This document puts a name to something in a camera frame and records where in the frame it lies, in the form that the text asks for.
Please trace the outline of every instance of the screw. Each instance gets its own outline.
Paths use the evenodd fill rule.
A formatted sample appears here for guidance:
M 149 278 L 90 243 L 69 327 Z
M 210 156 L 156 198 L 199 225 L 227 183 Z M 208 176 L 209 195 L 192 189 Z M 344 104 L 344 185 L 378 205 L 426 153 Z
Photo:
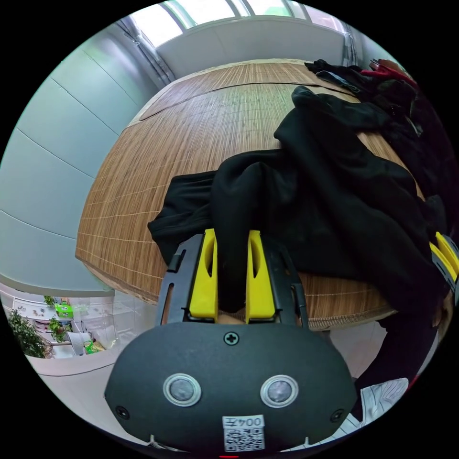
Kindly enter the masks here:
M 330 417 L 331 422 L 338 422 L 344 414 L 343 409 L 336 410 Z
M 121 419 L 124 419 L 125 421 L 127 421 L 130 418 L 129 411 L 123 406 L 117 406 L 115 408 L 115 412 Z
M 239 335 L 237 333 L 229 331 L 228 333 L 225 333 L 223 341 L 225 341 L 225 343 L 228 344 L 228 346 L 234 346 L 235 344 L 239 343 Z

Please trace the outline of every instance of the potted plant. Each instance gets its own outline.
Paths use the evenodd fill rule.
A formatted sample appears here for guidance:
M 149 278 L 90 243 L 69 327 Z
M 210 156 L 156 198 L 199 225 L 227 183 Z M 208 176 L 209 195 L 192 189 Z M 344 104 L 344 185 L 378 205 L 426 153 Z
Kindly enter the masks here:
M 53 296 L 48 296 L 45 295 L 44 297 L 44 302 L 49 306 L 49 307 L 54 307 L 55 301 Z
M 25 317 L 22 317 L 18 311 L 12 310 L 8 316 L 8 323 L 24 354 L 41 359 L 47 357 L 49 346 Z
M 51 336 L 56 340 L 56 342 L 62 343 L 65 341 L 66 332 L 70 331 L 70 326 L 62 325 L 59 320 L 53 317 L 49 321 L 48 329 L 51 331 Z

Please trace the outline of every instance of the round sensor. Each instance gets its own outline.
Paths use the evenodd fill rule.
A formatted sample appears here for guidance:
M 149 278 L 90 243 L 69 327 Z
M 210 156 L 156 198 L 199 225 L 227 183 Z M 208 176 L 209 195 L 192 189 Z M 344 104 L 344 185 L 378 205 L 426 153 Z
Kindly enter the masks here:
M 188 374 L 176 373 L 163 384 L 164 396 L 177 406 L 191 406 L 201 398 L 201 386 Z
M 298 396 L 298 383 L 284 374 L 266 380 L 260 390 L 260 397 L 271 408 L 283 408 L 290 405 Z

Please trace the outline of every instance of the white striped fabric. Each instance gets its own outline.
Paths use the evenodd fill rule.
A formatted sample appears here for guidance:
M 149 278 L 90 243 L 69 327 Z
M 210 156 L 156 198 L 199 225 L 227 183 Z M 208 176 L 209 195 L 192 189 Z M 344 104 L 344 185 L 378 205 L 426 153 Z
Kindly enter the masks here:
M 378 419 L 378 417 L 382 416 L 387 410 L 392 408 L 406 392 L 406 389 L 408 389 L 408 380 L 406 378 L 365 387 L 360 391 L 363 411 L 362 422 L 359 422 L 354 416 L 349 414 L 340 428 L 331 437 L 312 445 L 310 445 L 308 439 L 306 439 L 306 442 L 303 445 L 286 449 L 285 451 L 296 451 L 298 449 L 305 449 L 311 446 L 323 445 L 324 443 L 328 443 L 329 441 L 336 440 L 347 434 L 355 432 L 375 419 Z

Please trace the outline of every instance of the yellow clip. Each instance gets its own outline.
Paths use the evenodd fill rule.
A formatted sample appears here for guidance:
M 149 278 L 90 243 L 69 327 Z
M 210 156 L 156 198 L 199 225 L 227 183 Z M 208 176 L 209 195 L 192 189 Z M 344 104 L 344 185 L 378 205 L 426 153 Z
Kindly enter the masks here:
M 437 238 L 437 244 L 438 244 L 438 247 L 440 248 L 441 253 L 448 260 L 451 268 L 454 270 L 457 276 L 459 274 L 458 256 L 455 254 L 451 246 L 448 244 L 448 242 L 445 240 L 445 238 L 440 233 L 437 232 L 435 234 L 435 237 Z
M 248 249 L 246 323 L 249 323 L 250 319 L 272 318 L 275 313 L 271 281 L 259 231 L 250 231 Z
M 217 321 L 219 306 L 217 287 L 217 240 L 213 229 L 204 233 L 190 301 L 190 314 L 196 318 Z
M 452 280 L 455 282 L 459 274 L 459 259 L 439 232 L 435 234 L 435 237 L 438 247 L 430 243 L 430 249 L 440 259 Z

